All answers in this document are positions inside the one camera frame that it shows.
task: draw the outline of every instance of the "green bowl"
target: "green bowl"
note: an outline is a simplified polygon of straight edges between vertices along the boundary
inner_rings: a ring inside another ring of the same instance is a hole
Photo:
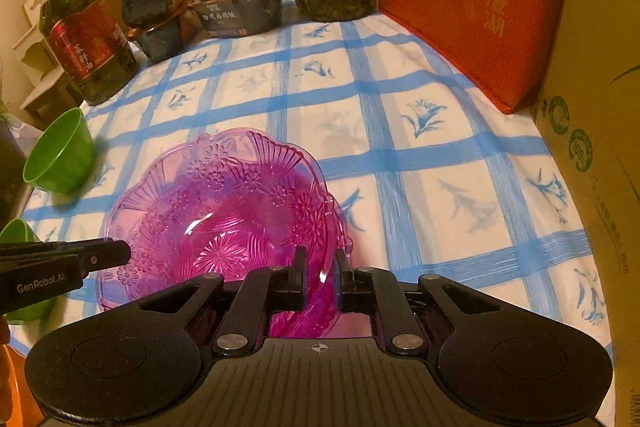
[[[22,170],[25,183],[70,194],[94,168],[94,141],[82,111],[75,107],[55,119],[40,136]]]
[[[0,243],[35,243],[40,241],[31,227],[21,219],[9,221],[0,232]],[[50,314],[55,299],[32,304],[15,312],[7,313],[4,318],[9,324],[18,325],[36,321]]]

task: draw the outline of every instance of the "hand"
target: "hand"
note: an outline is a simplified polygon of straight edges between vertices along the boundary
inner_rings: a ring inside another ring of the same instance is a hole
[[[9,325],[0,315],[0,424],[11,418],[11,388],[9,387],[9,359],[4,344],[9,343]]]

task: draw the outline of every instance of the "tablecloth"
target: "tablecloth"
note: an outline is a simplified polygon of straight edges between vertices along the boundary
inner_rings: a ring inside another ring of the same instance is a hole
[[[590,334],[612,356],[590,247],[528,114],[505,116],[456,68],[386,16],[298,20],[241,39],[201,39],[82,106],[98,158],[81,196],[35,190],[43,241],[98,237],[149,164],[201,133],[248,126],[318,161],[354,242],[353,263],[416,281],[434,272]],[[98,312],[95,276],[44,323],[13,327],[25,353],[51,327]],[[609,393],[599,419],[613,425]]]

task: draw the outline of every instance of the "pink glass bowl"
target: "pink glass bowl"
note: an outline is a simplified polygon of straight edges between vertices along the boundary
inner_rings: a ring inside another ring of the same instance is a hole
[[[123,194],[105,235],[132,250],[97,276],[103,310],[209,272],[244,279],[308,251],[307,306],[273,317],[272,337],[313,338],[337,318],[331,265],[351,252],[339,205],[311,155],[254,129],[204,134],[164,152]]]

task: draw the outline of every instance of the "red label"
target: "red label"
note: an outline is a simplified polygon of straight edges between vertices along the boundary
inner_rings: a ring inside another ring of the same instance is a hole
[[[105,0],[97,0],[57,22],[47,42],[60,65],[76,81],[88,77],[127,46],[127,38]]]

